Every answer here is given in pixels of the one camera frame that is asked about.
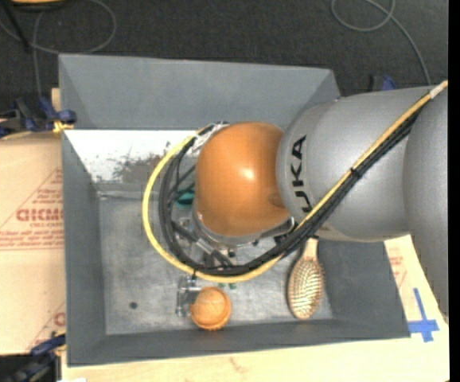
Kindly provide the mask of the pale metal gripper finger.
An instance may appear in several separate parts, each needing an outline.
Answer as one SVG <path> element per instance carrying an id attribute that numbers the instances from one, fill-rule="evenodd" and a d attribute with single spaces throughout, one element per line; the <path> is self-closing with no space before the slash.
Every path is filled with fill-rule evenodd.
<path id="1" fill-rule="evenodd" d="M 179 318 L 189 316 L 189 307 L 194 304 L 201 286 L 197 284 L 197 278 L 192 275 L 186 275 L 179 279 L 177 283 L 177 300 L 175 314 Z"/>

